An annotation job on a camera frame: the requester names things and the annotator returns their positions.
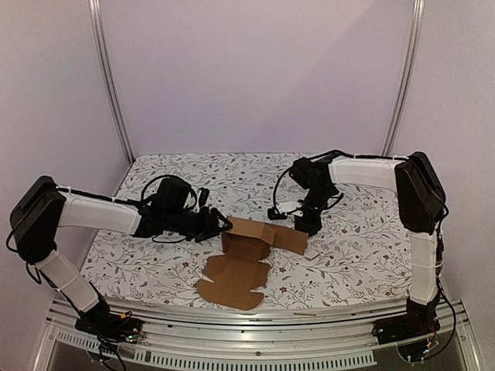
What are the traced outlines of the brown cardboard box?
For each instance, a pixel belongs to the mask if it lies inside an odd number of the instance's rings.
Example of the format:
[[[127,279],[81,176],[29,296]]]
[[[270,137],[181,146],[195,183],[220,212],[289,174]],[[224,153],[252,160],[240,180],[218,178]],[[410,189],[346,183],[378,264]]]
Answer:
[[[197,291],[209,303],[249,311],[264,300],[259,288],[268,282],[271,265],[264,259],[271,249],[302,256],[309,235],[286,226],[233,216],[228,221],[232,227],[220,235],[222,254],[207,258]]]

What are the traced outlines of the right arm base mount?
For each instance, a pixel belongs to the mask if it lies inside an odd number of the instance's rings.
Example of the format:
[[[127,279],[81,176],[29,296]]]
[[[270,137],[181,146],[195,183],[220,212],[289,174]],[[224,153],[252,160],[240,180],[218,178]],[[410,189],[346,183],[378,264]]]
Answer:
[[[383,345],[437,332],[440,324],[436,315],[436,305],[434,301],[421,305],[408,299],[404,315],[375,321],[371,335]]]

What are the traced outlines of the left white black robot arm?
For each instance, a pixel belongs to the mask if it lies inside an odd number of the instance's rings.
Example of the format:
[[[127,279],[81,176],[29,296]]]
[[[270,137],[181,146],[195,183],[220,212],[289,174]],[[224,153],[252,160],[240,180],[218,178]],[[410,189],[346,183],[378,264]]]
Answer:
[[[142,189],[138,199],[97,195],[39,177],[11,211],[7,249],[27,267],[46,278],[75,307],[98,335],[109,335],[115,320],[105,300],[75,266],[58,251],[57,231],[63,227],[87,228],[152,239],[166,232],[200,243],[231,230],[232,222],[207,205],[209,190],[194,189],[177,175],[160,175],[158,188]]]

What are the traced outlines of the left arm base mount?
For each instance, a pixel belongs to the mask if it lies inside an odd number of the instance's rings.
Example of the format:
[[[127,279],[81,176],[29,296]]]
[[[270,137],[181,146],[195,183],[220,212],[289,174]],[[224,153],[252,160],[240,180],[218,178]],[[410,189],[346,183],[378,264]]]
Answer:
[[[142,334],[143,321],[131,311],[116,315],[106,302],[98,302],[88,311],[77,311],[76,329],[111,342],[136,342]]]

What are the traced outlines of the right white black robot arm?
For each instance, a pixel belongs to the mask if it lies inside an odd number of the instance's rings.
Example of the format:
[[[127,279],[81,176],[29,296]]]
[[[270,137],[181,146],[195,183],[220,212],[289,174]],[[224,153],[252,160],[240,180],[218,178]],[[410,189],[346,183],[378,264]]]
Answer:
[[[295,228],[310,236],[322,228],[322,213],[340,184],[385,188],[398,198],[398,213],[411,244],[412,283],[408,300],[430,305],[439,296],[442,269],[442,222],[448,214],[446,194],[428,156],[351,155],[340,150],[295,160],[288,175],[306,197],[295,207]]]

